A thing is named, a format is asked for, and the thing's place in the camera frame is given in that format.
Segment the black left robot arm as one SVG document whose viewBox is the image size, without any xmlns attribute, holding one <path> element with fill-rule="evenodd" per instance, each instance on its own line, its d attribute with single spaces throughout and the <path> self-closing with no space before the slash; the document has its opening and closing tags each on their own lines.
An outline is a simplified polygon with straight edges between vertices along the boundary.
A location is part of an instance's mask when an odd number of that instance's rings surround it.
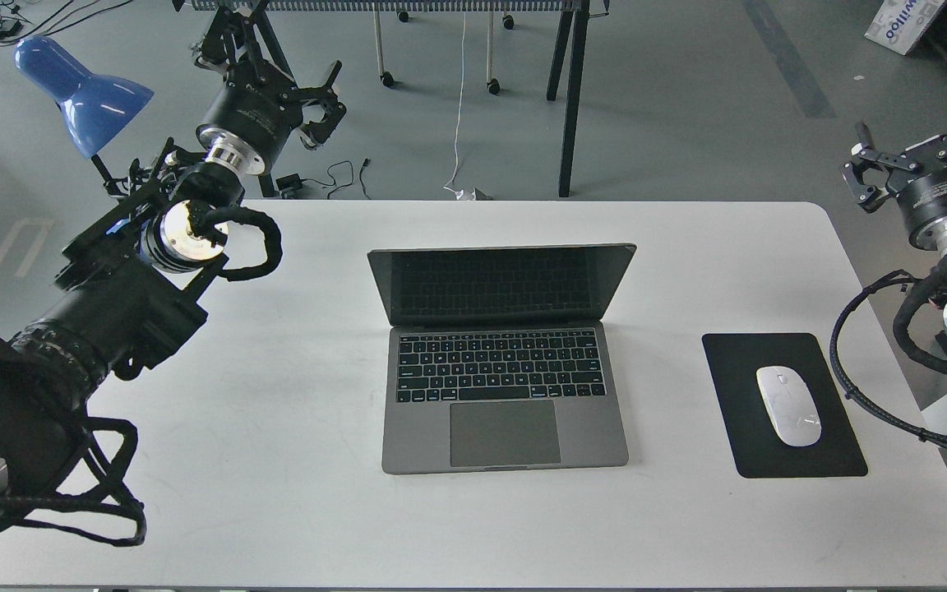
<svg viewBox="0 0 947 592">
<path fill-rule="evenodd" d="M 211 282 L 258 280 L 283 259 L 270 215 L 242 206 L 241 177 L 265 173 L 290 132 L 323 145 L 345 116 L 334 91 L 341 63 L 318 86 L 260 58 L 225 65 L 223 99 L 201 131 L 204 153 L 163 146 L 136 190 L 65 248 L 63 296 L 10 340 L 0 338 L 0 532 L 46 529 L 31 513 L 89 512 L 130 520 L 115 547 L 146 539 L 146 510 L 124 483 L 136 427 L 89 413 L 110 373 L 136 378 L 178 352 L 206 323 Z"/>
</svg>

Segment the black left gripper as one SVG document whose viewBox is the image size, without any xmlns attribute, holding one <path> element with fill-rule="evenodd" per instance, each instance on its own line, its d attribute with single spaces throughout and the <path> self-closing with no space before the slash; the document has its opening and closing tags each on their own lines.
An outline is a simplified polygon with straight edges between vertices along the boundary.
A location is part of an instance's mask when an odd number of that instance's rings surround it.
<svg viewBox="0 0 947 592">
<path fill-rule="evenodd" d="M 237 175 L 264 176 L 298 127 L 305 150 L 318 150 L 347 113 L 334 90 L 341 70 L 334 60 L 318 86 L 300 87 L 275 65 L 225 65 L 223 87 L 196 128 L 203 160 Z M 321 117 L 304 121 L 302 109 L 320 109 Z"/>
</svg>

